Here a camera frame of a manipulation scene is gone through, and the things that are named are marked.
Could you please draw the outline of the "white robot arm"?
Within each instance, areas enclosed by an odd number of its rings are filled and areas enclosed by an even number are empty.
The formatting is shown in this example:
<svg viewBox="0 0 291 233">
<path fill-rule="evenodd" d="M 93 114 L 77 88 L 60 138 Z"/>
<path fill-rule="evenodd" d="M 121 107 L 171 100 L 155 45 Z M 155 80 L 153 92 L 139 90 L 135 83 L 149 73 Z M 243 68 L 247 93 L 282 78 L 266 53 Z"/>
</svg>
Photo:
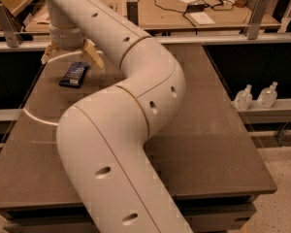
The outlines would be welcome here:
<svg viewBox="0 0 291 233">
<path fill-rule="evenodd" d="M 99 0 L 47 2 L 57 45 L 76 26 L 123 75 L 71 106 L 56 131 L 63 166 L 99 232 L 193 233 L 144 151 L 182 103 L 177 60 Z"/>
</svg>

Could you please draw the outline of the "white padded gripper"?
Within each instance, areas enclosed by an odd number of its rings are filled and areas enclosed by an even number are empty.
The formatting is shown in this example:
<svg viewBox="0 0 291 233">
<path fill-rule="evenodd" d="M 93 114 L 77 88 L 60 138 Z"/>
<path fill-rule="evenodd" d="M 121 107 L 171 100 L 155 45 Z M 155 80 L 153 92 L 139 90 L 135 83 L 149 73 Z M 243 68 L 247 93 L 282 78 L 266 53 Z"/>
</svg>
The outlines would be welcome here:
<svg viewBox="0 0 291 233">
<path fill-rule="evenodd" d="M 42 55 L 41 62 L 43 64 L 46 64 L 52 58 L 56 53 L 56 48 L 61 50 L 77 50 L 82 48 L 83 54 L 87 55 L 101 70 L 104 69 L 104 61 L 98 54 L 98 51 L 89 39 L 85 40 L 85 36 L 78 27 L 65 29 L 50 24 L 48 29 L 51 43 L 46 47 Z"/>
</svg>

